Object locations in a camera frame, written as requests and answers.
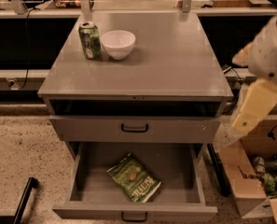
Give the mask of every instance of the chip bag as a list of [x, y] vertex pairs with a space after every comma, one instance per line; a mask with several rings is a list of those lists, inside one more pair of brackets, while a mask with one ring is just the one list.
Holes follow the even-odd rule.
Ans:
[[107, 172], [134, 203], [146, 203], [161, 184], [131, 153]]

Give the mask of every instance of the green can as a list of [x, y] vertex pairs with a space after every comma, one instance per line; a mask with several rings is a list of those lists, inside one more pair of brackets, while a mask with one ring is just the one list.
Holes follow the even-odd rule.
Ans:
[[87, 59], [100, 56], [101, 44], [97, 26], [92, 22], [84, 22], [79, 26], [82, 49]]

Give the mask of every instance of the cardboard box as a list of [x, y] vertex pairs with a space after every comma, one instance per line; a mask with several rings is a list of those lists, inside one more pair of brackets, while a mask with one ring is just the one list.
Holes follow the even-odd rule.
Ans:
[[277, 154], [277, 128], [275, 140], [268, 137], [277, 120], [263, 120], [246, 137], [222, 148], [219, 152], [225, 173], [231, 185], [237, 208], [242, 218], [274, 217], [277, 223], [277, 199], [269, 200], [257, 179], [244, 179], [239, 169], [248, 175], [255, 171], [248, 157], [270, 158]]

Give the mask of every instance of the green snack bag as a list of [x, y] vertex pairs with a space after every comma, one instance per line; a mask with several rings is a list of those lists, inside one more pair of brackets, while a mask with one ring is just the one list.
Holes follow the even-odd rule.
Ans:
[[259, 177], [259, 181], [262, 183], [266, 193], [272, 193], [277, 190], [276, 179], [273, 175], [265, 173]]
[[132, 154], [107, 172], [134, 203], [147, 202], [161, 184]]

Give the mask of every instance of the drawer handle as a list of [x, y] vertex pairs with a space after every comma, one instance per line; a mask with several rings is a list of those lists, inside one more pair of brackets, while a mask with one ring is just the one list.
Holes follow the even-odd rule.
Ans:
[[132, 127], [121, 124], [121, 131], [125, 133], [146, 133], [148, 131], [148, 124], [144, 127]]
[[142, 220], [132, 220], [125, 218], [124, 212], [121, 213], [121, 220], [124, 222], [146, 222], [147, 221], [147, 212], [145, 212], [145, 218]]

